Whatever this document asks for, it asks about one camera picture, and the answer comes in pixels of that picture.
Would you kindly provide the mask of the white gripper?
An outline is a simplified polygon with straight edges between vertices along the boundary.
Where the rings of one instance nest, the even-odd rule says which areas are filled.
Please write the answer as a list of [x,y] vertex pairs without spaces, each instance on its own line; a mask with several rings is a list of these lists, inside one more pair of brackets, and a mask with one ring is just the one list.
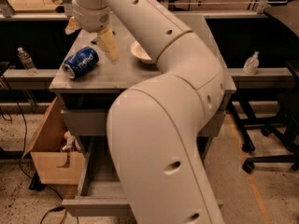
[[109,7],[89,9],[80,5],[76,0],[72,0],[72,7],[74,17],[69,19],[64,32],[67,35],[71,35],[79,30],[80,27],[89,33],[98,32],[96,45],[112,62],[117,61],[119,59],[117,42],[113,32],[106,28],[109,23]]

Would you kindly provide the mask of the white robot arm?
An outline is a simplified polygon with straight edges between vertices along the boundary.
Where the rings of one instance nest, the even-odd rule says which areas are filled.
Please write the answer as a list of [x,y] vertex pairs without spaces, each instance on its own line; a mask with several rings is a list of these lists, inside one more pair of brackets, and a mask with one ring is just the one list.
[[224,97],[224,67],[156,0],[73,0],[85,31],[115,13],[161,74],[124,91],[107,116],[110,154],[138,224],[224,224],[196,136]]

